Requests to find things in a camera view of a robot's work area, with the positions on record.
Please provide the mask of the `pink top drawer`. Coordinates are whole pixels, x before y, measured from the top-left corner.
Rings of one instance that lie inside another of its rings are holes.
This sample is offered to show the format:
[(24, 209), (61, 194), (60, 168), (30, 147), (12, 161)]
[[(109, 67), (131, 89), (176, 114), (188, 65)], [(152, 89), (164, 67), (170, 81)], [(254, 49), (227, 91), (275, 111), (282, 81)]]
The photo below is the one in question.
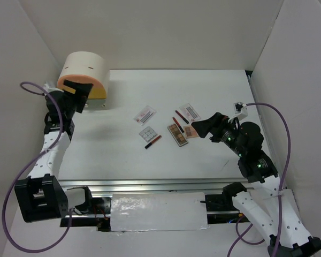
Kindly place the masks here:
[(82, 74), (68, 74), (61, 76), (57, 81), (57, 88), (64, 89), (66, 86), (64, 82), (68, 80), (70, 82), (77, 82), (81, 84), (93, 84), (93, 89), (105, 90), (107, 91), (108, 88), (106, 87), (106, 82), (101, 82), (99, 79), (88, 75)]

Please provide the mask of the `red lip liner tube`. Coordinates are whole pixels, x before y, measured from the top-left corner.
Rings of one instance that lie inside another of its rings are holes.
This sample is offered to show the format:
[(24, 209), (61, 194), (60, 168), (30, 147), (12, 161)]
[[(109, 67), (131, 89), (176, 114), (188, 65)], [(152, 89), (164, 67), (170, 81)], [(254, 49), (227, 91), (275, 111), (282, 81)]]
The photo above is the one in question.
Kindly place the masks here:
[(179, 130), (181, 131), (181, 133), (184, 133), (183, 128), (180, 126), (179, 122), (176, 120), (176, 118), (172, 117), (173, 121), (175, 122), (175, 124), (177, 125), (177, 127), (179, 128)]

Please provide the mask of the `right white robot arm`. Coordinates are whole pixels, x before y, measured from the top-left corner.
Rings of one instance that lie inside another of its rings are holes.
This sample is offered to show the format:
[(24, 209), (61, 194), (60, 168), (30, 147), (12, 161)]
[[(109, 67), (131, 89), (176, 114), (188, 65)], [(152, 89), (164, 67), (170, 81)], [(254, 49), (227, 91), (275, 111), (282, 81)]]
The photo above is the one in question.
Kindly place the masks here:
[(290, 199), (280, 189), (280, 177), (271, 159), (262, 150), (260, 127), (253, 122), (237, 124), (217, 112), (211, 118), (193, 122), (200, 138), (211, 134), (212, 142), (223, 142), (239, 157), (241, 174), (265, 204), (265, 209), (251, 197), (241, 183), (223, 189), (222, 203), (238, 209), (267, 244), (269, 256), (312, 256), (321, 250), (321, 239), (304, 227)]

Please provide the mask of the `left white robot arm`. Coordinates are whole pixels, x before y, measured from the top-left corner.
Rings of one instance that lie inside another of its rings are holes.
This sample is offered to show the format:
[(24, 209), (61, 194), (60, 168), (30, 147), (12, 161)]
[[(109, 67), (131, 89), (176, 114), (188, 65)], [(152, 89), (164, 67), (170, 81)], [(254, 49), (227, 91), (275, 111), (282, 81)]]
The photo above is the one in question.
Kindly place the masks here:
[(14, 191), (25, 222), (63, 218), (69, 209), (89, 213), (94, 199), (88, 187), (64, 190), (58, 175), (66, 150), (74, 132), (72, 120), (81, 113), (93, 84), (64, 81), (70, 92), (49, 85), (43, 86), (48, 112), (44, 117), (44, 144), (41, 157), (25, 179), (18, 180)]

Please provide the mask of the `red lip gloss tube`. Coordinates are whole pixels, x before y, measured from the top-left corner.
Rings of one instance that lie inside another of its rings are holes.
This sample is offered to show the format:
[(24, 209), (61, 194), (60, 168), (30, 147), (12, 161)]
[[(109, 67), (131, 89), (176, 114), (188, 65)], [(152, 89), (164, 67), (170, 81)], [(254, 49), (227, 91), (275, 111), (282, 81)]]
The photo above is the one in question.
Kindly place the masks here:
[(159, 135), (156, 138), (154, 138), (151, 142), (149, 142), (144, 148), (148, 149), (149, 147), (151, 147), (154, 143), (156, 143), (162, 136)]

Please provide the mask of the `white nine-pan palette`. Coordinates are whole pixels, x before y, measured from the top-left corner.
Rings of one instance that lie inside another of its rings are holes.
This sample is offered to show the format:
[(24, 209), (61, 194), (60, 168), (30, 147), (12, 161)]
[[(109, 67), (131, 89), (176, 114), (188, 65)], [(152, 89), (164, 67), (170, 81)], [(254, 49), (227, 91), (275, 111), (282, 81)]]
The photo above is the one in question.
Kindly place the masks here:
[(140, 133), (139, 136), (145, 141), (145, 142), (150, 142), (152, 141), (155, 137), (158, 136), (158, 133), (151, 128), (150, 126), (147, 126), (144, 128)]

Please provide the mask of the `yellow drawer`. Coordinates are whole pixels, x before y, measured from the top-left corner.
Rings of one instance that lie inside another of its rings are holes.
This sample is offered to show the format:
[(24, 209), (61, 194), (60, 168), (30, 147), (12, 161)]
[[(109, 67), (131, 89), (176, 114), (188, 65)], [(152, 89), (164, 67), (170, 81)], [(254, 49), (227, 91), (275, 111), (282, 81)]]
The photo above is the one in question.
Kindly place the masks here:
[(106, 89), (102, 85), (93, 86), (89, 95), (89, 100), (104, 100), (107, 98)]

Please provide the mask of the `long brown eyeshadow palette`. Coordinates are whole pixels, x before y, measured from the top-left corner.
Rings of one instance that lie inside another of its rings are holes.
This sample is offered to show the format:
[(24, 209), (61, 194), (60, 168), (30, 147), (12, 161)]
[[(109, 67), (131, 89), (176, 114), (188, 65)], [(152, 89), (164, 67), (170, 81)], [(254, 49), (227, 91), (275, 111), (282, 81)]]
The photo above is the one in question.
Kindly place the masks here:
[(188, 144), (188, 140), (184, 137), (177, 124), (171, 124), (167, 127), (167, 129), (179, 147)]

